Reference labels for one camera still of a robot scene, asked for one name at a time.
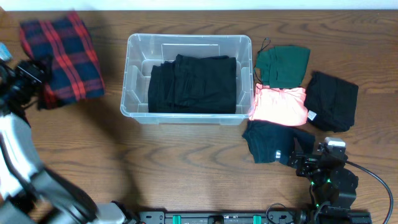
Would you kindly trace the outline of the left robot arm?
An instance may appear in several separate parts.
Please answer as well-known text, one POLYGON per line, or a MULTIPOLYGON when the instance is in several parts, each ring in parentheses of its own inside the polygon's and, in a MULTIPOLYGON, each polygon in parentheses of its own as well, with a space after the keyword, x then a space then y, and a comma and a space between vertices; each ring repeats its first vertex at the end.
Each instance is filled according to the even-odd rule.
POLYGON ((41 223, 138 223, 122 204, 95 203, 40 160, 25 110, 50 77, 40 61, 1 64, 1 223, 33 223, 29 214, 39 201, 53 206, 41 223))

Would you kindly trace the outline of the large black pants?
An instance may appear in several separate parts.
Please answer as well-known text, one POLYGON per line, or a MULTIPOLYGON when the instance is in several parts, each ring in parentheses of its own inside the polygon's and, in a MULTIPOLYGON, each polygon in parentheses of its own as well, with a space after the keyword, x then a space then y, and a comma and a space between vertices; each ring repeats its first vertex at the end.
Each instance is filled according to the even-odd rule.
POLYGON ((234 57, 195 58, 178 54, 173 62, 154 65, 148 88, 150 113, 234 114, 234 57))

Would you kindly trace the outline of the dark green garment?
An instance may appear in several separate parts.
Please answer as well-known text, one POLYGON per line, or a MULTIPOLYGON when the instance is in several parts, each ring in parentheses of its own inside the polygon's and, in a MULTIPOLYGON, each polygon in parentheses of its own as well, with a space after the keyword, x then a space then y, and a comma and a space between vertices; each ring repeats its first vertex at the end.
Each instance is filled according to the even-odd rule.
POLYGON ((275 45, 265 38, 254 65, 254 80, 271 88, 297 88, 302 84, 310 49, 296 45, 275 45))

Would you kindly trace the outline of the red navy plaid shirt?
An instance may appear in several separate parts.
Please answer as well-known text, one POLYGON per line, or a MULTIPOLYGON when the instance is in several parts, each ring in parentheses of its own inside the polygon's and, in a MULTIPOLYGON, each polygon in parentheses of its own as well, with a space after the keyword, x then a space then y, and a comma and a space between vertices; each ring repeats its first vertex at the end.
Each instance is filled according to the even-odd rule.
POLYGON ((77 12, 53 21, 23 21, 19 37, 28 57, 50 69, 51 78, 39 93, 38 109, 52 110, 105 94, 91 35, 77 12))

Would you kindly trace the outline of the clear plastic storage bin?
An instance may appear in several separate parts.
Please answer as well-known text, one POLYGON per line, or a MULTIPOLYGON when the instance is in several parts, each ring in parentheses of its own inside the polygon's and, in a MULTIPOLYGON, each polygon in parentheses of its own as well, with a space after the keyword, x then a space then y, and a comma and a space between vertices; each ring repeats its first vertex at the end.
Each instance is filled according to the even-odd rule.
POLYGON ((252 41, 246 35, 133 34, 127 41, 120 110, 141 124, 239 125, 252 111, 254 98, 252 41), (234 114, 150 113, 147 93, 151 71, 177 55, 196 58, 227 55, 236 59, 234 114))

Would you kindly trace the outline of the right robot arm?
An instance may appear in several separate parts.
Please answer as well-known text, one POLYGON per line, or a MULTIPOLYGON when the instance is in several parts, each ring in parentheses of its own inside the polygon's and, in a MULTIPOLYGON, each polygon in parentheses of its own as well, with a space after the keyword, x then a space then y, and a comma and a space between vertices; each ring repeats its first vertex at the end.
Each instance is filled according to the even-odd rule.
POLYGON ((299 141, 287 165, 296 175, 309 180, 312 207, 322 212, 348 212, 356 199, 358 176, 345 168, 346 143, 340 138, 327 137, 318 145, 318 153, 306 153, 299 141))

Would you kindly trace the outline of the black garment white tag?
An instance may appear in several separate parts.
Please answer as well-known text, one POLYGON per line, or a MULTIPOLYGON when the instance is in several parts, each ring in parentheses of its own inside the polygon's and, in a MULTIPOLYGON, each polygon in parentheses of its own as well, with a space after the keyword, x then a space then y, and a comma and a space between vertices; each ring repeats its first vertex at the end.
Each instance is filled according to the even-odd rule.
POLYGON ((322 131, 342 133, 354 125, 359 86, 315 71, 306 89, 308 122, 322 131))

